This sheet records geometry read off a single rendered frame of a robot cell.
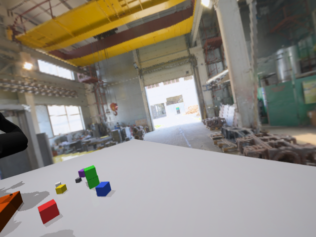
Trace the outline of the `blue cube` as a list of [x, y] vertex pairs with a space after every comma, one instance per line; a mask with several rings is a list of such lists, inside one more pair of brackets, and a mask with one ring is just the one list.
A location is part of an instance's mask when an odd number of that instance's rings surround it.
[[110, 182], [101, 182], [95, 189], [98, 197], [105, 197], [111, 191]]

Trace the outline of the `yellow cube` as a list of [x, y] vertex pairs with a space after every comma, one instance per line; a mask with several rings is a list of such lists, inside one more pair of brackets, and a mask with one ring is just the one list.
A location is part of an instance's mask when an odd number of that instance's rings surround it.
[[57, 194], [62, 194], [67, 190], [66, 184], [58, 186], [56, 189]]

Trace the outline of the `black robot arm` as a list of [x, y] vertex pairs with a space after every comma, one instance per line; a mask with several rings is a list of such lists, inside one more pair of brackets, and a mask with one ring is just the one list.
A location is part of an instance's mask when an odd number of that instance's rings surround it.
[[24, 151], [27, 148], [28, 139], [19, 126], [8, 121], [0, 112], [0, 158]]

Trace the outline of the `green block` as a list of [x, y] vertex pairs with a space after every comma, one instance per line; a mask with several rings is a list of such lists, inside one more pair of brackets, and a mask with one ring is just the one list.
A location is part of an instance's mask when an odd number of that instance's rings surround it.
[[98, 176], [88, 180], [88, 185], [90, 189], [97, 187], [99, 184], [100, 182]]
[[87, 181], [94, 177], [97, 177], [97, 173], [96, 173], [96, 169], [94, 165], [87, 167], [83, 170], [84, 170]]

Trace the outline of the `purple block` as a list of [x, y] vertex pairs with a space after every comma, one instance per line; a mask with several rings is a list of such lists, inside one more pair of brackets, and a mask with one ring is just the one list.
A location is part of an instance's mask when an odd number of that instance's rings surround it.
[[[83, 168], [84, 169], [84, 168]], [[79, 173], [79, 177], [85, 177], [85, 173], [84, 173], [84, 170], [79, 170], [78, 173]]]

